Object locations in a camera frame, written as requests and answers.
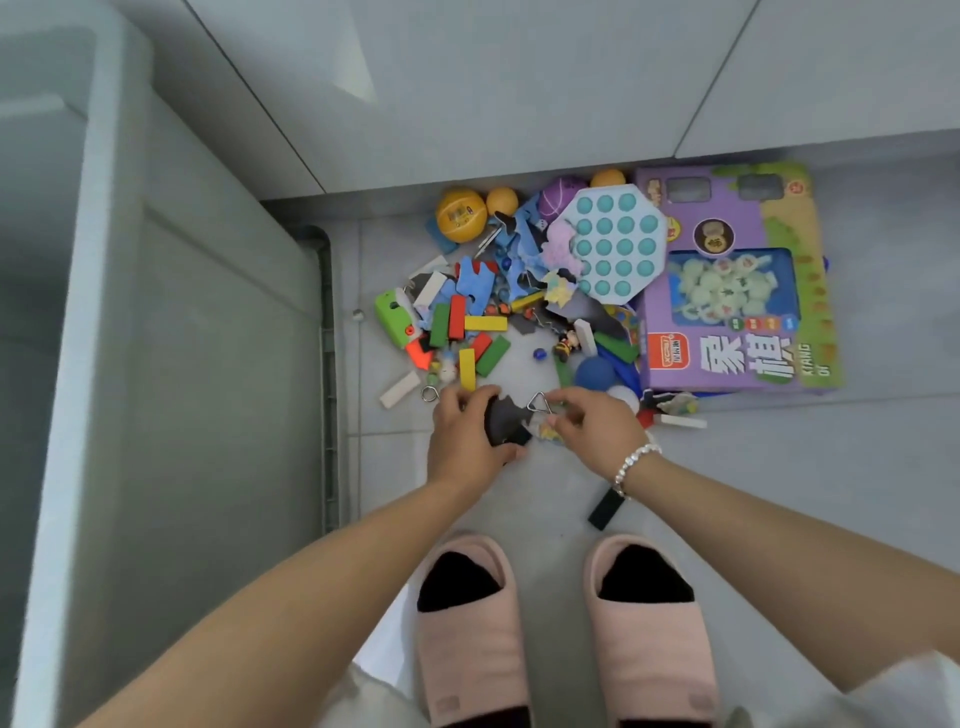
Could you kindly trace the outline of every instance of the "chinese chess box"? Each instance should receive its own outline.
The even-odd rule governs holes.
[[[667,216],[667,270],[632,303],[644,387],[823,391],[842,385],[827,262],[800,164],[639,169]]]

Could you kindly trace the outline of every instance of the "teal silicone bubble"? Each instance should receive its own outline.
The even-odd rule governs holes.
[[[600,303],[627,303],[666,267],[666,217],[635,184],[582,189],[560,217],[577,233],[577,284]]]

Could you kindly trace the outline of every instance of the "pearl bracelet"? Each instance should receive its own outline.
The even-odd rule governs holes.
[[[647,443],[642,448],[637,448],[630,455],[627,456],[627,459],[623,461],[623,465],[620,467],[619,472],[616,474],[616,477],[613,479],[613,490],[617,495],[621,497],[627,497],[627,494],[623,492],[623,481],[627,477],[627,471],[636,465],[636,461],[639,460],[646,454],[650,452],[660,452],[663,453],[663,450],[660,449],[659,445],[654,443]]]

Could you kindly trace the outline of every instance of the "orange ball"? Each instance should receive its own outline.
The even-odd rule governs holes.
[[[618,169],[603,169],[593,175],[591,187],[613,187],[615,184],[626,184],[627,178]]]
[[[520,200],[510,187],[494,187],[487,193],[487,212],[491,215],[502,212],[512,216],[518,207]]]
[[[472,189],[457,187],[437,205],[437,227],[455,243],[468,243],[487,225],[487,206]]]

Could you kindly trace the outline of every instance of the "pile of toys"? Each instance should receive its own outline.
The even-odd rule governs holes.
[[[784,162],[560,177],[523,203],[505,187],[486,200],[452,189],[426,227],[451,259],[468,243],[472,255],[438,256],[378,296],[376,315],[427,372],[425,400],[489,377],[508,327],[549,330],[556,343],[534,357],[553,359],[562,386],[609,391],[645,425],[703,426],[684,417],[698,394],[830,389],[842,373],[810,186]],[[384,406],[419,384],[408,375]]]

